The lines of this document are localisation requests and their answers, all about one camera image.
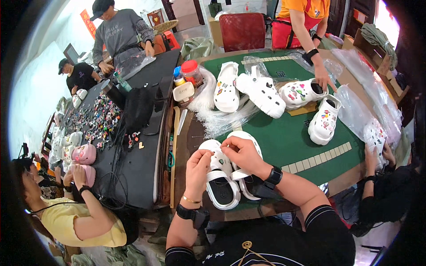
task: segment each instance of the black insole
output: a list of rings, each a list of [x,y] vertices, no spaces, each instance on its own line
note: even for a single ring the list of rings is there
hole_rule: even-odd
[[[248,192],[250,192],[253,195],[253,187],[255,186],[261,186],[263,184],[262,179],[255,175],[249,175],[248,177],[244,178],[245,185],[247,187]]]
[[[232,202],[234,194],[231,185],[224,177],[217,178],[209,182],[213,195],[217,202],[226,205]]]
[[[318,83],[311,83],[311,88],[316,94],[322,94],[322,87]]]
[[[328,104],[331,105],[333,108],[336,108],[336,105],[333,103],[332,100],[327,100]]]

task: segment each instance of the black t-shirt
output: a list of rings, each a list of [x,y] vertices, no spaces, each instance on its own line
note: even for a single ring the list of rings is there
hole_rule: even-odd
[[[220,265],[237,266],[246,249],[242,244],[251,241],[241,265],[266,264],[261,255],[275,265],[339,265],[355,262],[355,242],[336,212],[328,205],[315,208],[305,221],[306,232],[276,223],[251,227],[228,227],[225,234],[197,261],[188,248],[172,247],[166,251],[167,266]]]
[[[77,85],[77,90],[85,89],[89,90],[91,87],[97,84],[94,78],[92,78],[93,67],[82,62],[74,66],[71,76],[66,78],[66,84],[71,93],[72,88]]]

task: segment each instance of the door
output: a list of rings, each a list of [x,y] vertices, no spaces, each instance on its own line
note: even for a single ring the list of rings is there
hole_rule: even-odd
[[[327,22],[327,32],[338,37],[340,35],[343,16],[345,14],[345,3],[346,3],[346,0],[330,1],[330,10],[329,10],[328,22]]]
[[[179,20],[177,31],[204,25],[199,0],[162,0],[162,2],[169,20]]]

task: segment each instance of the yellow shirt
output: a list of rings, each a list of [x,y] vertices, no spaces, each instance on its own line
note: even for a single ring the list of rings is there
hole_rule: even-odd
[[[305,12],[305,8],[308,5],[308,0],[280,0],[281,11],[277,17],[285,18],[290,16],[290,9]],[[311,0],[311,8],[308,11],[308,16],[312,18],[324,18],[328,17],[328,11],[330,9],[330,0]]]
[[[74,202],[66,197],[54,200],[43,199],[48,206],[59,202]],[[86,240],[78,239],[74,232],[74,219],[79,217],[89,217],[89,209],[86,204],[59,204],[44,210],[41,216],[41,223],[61,244],[77,247],[91,246],[124,246],[127,236],[123,224],[110,210],[105,209],[108,216],[114,221],[111,230],[99,237]]]

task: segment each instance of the black smartwatch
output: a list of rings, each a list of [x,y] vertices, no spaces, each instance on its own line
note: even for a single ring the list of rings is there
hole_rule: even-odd
[[[312,36],[312,40],[319,39],[319,41],[322,41],[322,38],[318,36],[316,33]]]
[[[203,208],[187,209],[182,205],[176,207],[176,213],[184,220],[192,220],[194,229],[204,229],[210,221],[210,213]]]
[[[308,62],[309,65],[313,66],[314,63],[312,62],[311,58],[315,55],[318,54],[318,50],[317,49],[312,49],[310,50],[308,53],[302,54],[302,58]]]
[[[78,192],[80,192],[80,195],[81,195],[81,193],[83,193],[83,191],[85,191],[85,190],[90,190],[90,187],[86,186],[86,185],[83,185]]]
[[[278,185],[278,183],[281,181],[281,178],[282,178],[281,168],[272,166],[271,173],[269,174],[269,177],[265,180],[263,185],[273,190],[275,186]]]

